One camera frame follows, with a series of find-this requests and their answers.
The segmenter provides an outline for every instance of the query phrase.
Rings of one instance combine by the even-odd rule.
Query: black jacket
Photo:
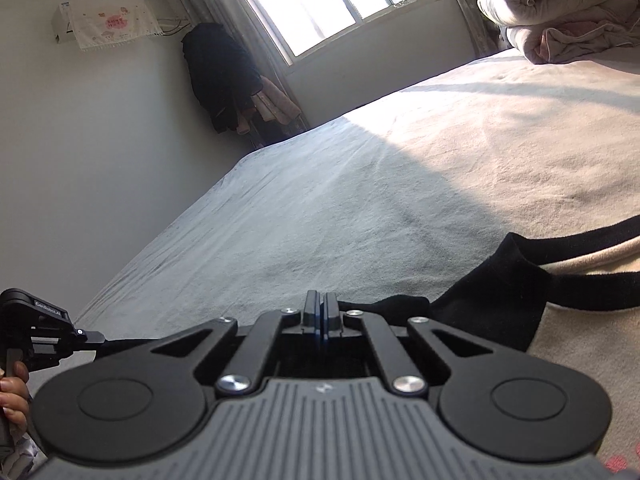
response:
[[[182,38],[191,87],[209,112],[217,132],[238,127],[236,106],[252,106],[262,90],[260,73],[249,53],[219,23],[200,23]]]

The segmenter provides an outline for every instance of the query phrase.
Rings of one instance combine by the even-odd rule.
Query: white wall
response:
[[[212,131],[180,36],[83,53],[54,9],[0,8],[0,290],[76,314],[250,146]]]
[[[311,126],[318,126],[473,58],[457,2],[418,0],[311,53],[287,82]]]

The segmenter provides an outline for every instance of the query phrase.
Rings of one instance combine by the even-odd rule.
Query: pink blanket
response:
[[[640,0],[478,0],[533,63],[640,44]]]

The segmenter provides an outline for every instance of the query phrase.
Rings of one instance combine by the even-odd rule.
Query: logo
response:
[[[333,389],[334,389],[334,387],[331,386],[328,383],[323,383],[320,386],[316,386],[316,392],[318,392],[320,394],[325,394],[327,392],[330,392]]]
[[[119,14],[115,14],[113,16],[109,16],[107,20],[104,22],[104,25],[107,28],[126,28],[128,21],[125,20]]]
[[[47,310],[48,312],[55,314],[56,316],[62,317],[62,312],[60,312],[59,310],[56,310],[55,308],[49,305],[45,305],[40,303],[39,301],[36,301],[36,306],[39,306],[40,308],[43,308],[44,310]]]

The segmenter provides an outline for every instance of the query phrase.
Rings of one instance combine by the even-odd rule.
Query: bed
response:
[[[312,288],[434,299],[509,231],[638,214],[639,168],[640,48],[542,66],[508,50],[246,156],[77,324],[107,338],[249,324]]]

